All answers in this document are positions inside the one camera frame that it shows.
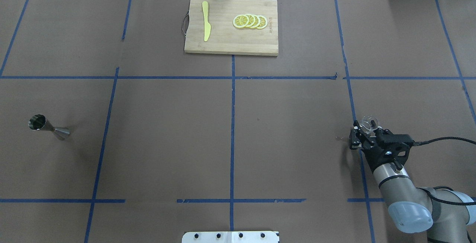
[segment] wooden cutting board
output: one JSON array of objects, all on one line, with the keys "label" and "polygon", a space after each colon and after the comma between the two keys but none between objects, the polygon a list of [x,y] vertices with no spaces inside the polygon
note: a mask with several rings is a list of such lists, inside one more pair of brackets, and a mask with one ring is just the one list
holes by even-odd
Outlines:
[{"label": "wooden cutting board", "polygon": [[[209,3],[211,32],[204,41],[202,2]],[[235,28],[238,14],[258,14],[267,17],[268,25],[261,29]],[[278,54],[277,0],[190,0],[189,28],[185,37],[185,52],[226,55]]]}]

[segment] metal jigger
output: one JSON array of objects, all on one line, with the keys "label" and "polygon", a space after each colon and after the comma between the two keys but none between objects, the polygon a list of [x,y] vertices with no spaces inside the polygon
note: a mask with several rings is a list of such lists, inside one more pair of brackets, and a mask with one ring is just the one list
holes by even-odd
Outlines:
[{"label": "metal jigger", "polygon": [[70,130],[67,128],[55,128],[49,121],[46,119],[45,116],[42,114],[34,115],[28,121],[28,126],[30,129],[35,131],[50,131],[58,138],[59,140],[64,140],[70,136]]}]

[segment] white bracket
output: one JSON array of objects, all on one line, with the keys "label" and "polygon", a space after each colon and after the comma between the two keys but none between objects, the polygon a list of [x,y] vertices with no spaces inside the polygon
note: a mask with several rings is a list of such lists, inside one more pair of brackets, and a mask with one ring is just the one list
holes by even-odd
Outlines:
[{"label": "white bracket", "polygon": [[188,232],[182,243],[279,243],[277,231]]}]

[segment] yellow knife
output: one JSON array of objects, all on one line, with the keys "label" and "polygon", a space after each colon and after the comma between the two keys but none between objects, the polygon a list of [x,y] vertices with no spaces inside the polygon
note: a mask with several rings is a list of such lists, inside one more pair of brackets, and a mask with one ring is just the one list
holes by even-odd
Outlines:
[{"label": "yellow knife", "polygon": [[205,29],[204,29],[204,37],[203,40],[207,41],[208,38],[210,37],[210,32],[211,32],[211,25],[208,22],[208,2],[203,1],[202,2],[202,9],[203,9],[203,22],[205,23]]}]

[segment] lemon slice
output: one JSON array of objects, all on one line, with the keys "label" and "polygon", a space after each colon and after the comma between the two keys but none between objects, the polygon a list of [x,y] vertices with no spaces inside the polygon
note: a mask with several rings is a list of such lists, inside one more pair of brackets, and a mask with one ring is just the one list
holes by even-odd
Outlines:
[{"label": "lemon slice", "polygon": [[256,23],[256,17],[254,14],[250,14],[250,13],[247,13],[246,14],[248,16],[248,25],[246,25],[245,27],[250,27],[250,26],[254,26],[255,23]]},{"label": "lemon slice", "polygon": [[248,25],[250,18],[246,14],[239,14],[233,18],[233,26],[236,28],[244,28]]},{"label": "lemon slice", "polygon": [[250,26],[250,28],[257,28],[258,26],[260,26],[261,21],[263,21],[263,20],[261,20],[260,16],[257,16],[255,14],[254,14],[254,16],[256,18],[256,23],[253,26]]},{"label": "lemon slice", "polygon": [[258,16],[260,18],[260,25],[256,27],[256,29],[263,29],[267,26],[267,18],[264,16]]}]

